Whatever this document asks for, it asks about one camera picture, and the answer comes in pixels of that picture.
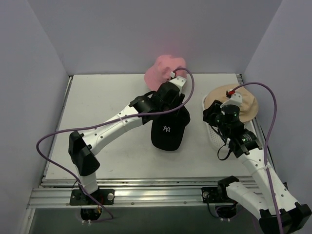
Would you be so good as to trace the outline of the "beige bucket hat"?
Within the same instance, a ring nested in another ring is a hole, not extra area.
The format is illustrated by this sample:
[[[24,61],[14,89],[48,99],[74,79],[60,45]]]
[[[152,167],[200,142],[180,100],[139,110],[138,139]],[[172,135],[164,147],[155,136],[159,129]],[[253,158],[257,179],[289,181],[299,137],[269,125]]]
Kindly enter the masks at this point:
[[[237,84],[227,84],[220,87],[217,87],[210,91],[207,96],[204,98],[203,105],[204,109],[209,108],[215,100],[224,103],[228,100],[226,97],[226,91],[237,87]],[[239,88],[236,92],[242,95],[242,104],[240,105],[240,114],[239,119],[241,122],[245,123],[251,121],[258,113],[258,102],[254,95],[250,93],[244,87]]]

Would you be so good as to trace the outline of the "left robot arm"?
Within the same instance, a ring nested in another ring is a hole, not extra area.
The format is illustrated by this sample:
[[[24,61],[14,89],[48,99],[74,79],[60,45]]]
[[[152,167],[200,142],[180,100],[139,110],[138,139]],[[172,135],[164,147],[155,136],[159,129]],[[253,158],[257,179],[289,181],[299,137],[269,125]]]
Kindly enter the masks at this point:
[[[98,200],[96,170],[100,163],[96,155],[124,133],[169,115],[169,110],[176,114],[177,107],[185,98],[182,93],[185,83],[186,79],[181,77],[167,81],[157,91],[136,97],[103,126],[75,130],[69,135],[68,153],[84,188],[80,197],[86,204],[94,204]]]

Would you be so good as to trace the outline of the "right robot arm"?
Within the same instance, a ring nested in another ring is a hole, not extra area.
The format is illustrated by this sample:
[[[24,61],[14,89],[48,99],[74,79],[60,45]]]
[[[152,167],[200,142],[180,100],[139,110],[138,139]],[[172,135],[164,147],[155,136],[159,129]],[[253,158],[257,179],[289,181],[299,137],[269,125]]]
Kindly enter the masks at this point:
[[[290,194],[264,159],[259,139],[239,120],[239,107],[215,100],[203,111],[203,121],[218,129],[230,152],[246,167],[262,193],[256,195],[232,175],[218,182],[217,197],[238,202],[259,221],[265,234],[292,234],[302,229],[312,214],[311,209]]]

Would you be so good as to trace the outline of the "pink bucket hat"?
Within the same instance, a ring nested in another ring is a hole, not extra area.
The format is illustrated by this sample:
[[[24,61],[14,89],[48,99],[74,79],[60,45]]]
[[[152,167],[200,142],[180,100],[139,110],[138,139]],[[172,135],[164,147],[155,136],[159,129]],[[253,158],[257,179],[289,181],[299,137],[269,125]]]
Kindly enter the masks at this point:
[[[187,67],[185,59],[172,55],[161,55],[144,74],[144,81],[150,90],[157,91],[161,84],[170,80],[171,72],[180,67]]]

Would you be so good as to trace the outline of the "black baseball cap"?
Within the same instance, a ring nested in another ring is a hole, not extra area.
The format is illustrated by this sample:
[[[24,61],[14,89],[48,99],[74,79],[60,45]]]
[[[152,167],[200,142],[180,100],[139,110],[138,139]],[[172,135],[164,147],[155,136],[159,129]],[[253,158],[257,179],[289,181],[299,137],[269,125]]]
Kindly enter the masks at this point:
[[[190,113],[185,106],[175,112],[160,115],[151,127],[153,146],[164,151],[176,151],[182,143],[185,128],[190,120]]]

